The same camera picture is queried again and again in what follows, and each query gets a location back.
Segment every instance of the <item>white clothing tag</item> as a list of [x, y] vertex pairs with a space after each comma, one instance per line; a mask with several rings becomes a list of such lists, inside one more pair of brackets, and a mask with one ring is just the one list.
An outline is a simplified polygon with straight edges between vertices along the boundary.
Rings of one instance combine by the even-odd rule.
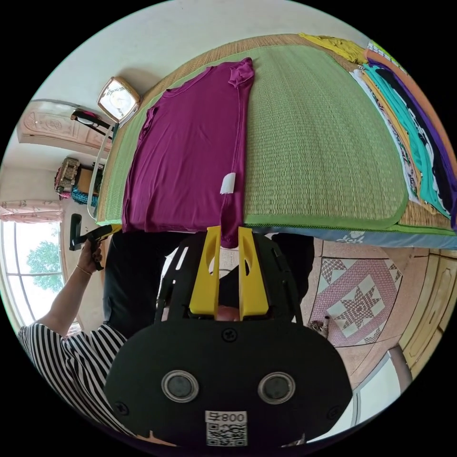
[[222, 180], [222, 186], [220, 188], [221, 194], [233, 194], [233, 190], [235, 189], [235, 177], [236, 173], [229, 173], [228, 175], [224, 176]]

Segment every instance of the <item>yellow clamp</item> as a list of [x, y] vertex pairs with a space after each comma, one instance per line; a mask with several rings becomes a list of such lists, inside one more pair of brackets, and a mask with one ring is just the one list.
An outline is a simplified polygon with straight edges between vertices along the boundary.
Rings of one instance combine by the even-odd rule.
[[[220, 236], [220, 227], [208, 228], [189, 305], [192, 314], [213, 316], [214, 319], [219, 305]], [[264, 316], [268, 312], [268, 299], [252, 230], [239, 227], [238, 242], [240, 320], [248, 316]], [[212, 259], [214, 259], [214, 268], [210, 273]]]

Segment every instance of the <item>black pants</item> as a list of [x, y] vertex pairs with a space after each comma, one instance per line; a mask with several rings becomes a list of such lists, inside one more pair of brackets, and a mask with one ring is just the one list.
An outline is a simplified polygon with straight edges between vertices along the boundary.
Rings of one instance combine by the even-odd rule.
[[[117, 232], [112, 236], [103, 294], [106, 324], [130, 338], [154, 322], [165, 257], [188, 236], [188, 233], [142, 231]], [[301, 301], [308, 291], [308, 276], [313, 268], [314, 240], [285, 233], [272, 239], [288, 262]], [[219, 304], [239, 308], [238, 267], [220, 280]]]

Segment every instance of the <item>screw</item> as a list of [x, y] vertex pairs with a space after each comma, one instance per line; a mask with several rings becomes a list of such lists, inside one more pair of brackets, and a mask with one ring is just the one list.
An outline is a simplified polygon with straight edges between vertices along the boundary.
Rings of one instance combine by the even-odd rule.
[[335, 417], [337, 417], [340, 414], [340, 412], [340, 406], [334, 406], [333, 408], [330, 408], [330, 410], [327, 413], [327, 419], [334, 420]]
[[122, 416], [127, 416], [129, 414], [129, 409], [121, 401], [116, 402], [114, 406]]
[[222, 331], [222, 339], [226, 343], [233, 343], [238, 337], [238, 333], [236, 330], [232, 328], [226, 328], [225, 330]]

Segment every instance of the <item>pink curtain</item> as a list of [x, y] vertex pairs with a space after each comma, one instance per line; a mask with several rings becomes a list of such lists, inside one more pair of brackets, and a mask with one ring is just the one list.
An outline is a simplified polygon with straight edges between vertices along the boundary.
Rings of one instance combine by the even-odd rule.
[[29, 224], [37, 222], [62, 222], [63, 209], [59, 201], [4, 201], [0, 204], [0, 220]]

